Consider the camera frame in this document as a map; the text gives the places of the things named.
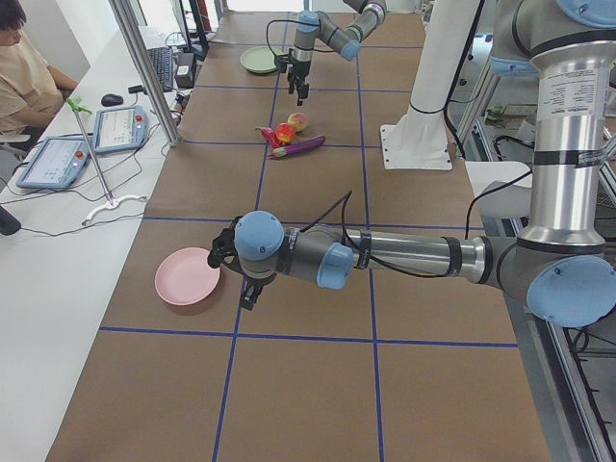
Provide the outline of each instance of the person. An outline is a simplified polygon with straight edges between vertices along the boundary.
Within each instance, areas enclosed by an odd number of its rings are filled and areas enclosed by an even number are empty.
[[[18,0],[0,0],[0,133],[27,134],[29,149],[53,120],[77,82],[49,64],[21,30]]]

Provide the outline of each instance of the blue joint cap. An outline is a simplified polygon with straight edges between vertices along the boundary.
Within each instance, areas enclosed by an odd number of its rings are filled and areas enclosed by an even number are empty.
[[[343,46],[342,50],[340,50],[340,56],[342,56],[347,61],[353,61],[355,58],[357,58],[357,55],[359,55],[359,50],[361,47],[362,45],[359,44],[359,41],[351,40],[349,43]]]
[[[285,230],[270,212],[257,210],[244,215],[235,226],[235,249],[246,260],[265,260],[282,245]]]
[[[536,75],[537,69],[530,61],[507,60],[504,58],[492,57],[492,72],[497,75],[524,76]]]
[[[317,285],[327,289],[342,289],[353,264],[353,251],[340,244],[334,243],[325,252],[319,265]]]
[[[311,33],[315,32],[315,29],[319,29],[321,21],[319,20],[319,15],[315,12],[303,11],[297,15],[297,21],[302,23],[313,24],[297,24],[297,29],[299,32]]]
[[[616,27],[614,0],[556,0],[560,9],[575,22],[596,29]]]
[[[526,304],[535,316],[563,327],[592,324],[616,304],[616,270],[590,255],[560,260],[535,277]]]

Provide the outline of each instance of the pink plate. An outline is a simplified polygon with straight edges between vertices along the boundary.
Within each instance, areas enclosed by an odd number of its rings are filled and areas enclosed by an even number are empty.
[[[182,248],[161,263],[154,277],[159,297],[173,305],[190,305],[208,296],[220,278],[220,268],[208,265],[204,248]]]

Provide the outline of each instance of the green plate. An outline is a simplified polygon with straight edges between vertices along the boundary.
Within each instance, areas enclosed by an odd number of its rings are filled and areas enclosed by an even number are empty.
[[[273,51],[277,55],[284,55],[284,52],[278,48],[273,48]],[[269,74],[276,70],[271,50],[266,46],[256,46],[247,49],[240,56],[240,62],[248,71],[254,74]]]

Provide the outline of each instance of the plate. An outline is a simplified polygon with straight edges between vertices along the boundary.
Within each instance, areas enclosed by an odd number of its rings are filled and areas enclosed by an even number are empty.
[[[284,52],[278,48],[273,48],[273,51],[277,55],[284,55]],[[240,62],[247,70],[254,74],[269,74],[276,70],[271,50],[266,46],[256,46],[247,49],[240,56]]]
[[[156,293],[167,303],[191,305],[208,296],[220,278],[220,268],[210,268],[204,248],[186,247],[158,266],[154,276]]]

